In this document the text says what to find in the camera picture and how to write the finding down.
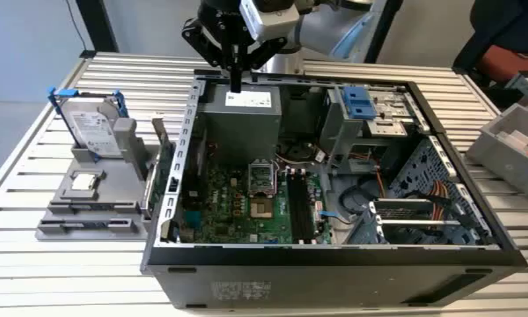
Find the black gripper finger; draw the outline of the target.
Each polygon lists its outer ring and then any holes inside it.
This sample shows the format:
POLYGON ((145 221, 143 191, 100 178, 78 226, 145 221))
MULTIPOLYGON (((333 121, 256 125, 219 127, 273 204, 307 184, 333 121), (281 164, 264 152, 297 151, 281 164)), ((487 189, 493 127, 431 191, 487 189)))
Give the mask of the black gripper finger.
POLYGON ((248 53, 248 46, 240 44, 235 58, 235 92, 241 92, 243 73, 259 69, 287 45, 287 38, 267 40, 248 53))
POLYGON ((197 18, 189 18, 183 27, 183 38, 192 46, 204 60, 213 66, 225 70, 229 74, 229 91, 237 91, 237 63, 235 61, 233 44, 229 38, 229 27, 221 21, 213 28, 220 35, 220 47, 213 44, 203 33, 203 24, 197 18))

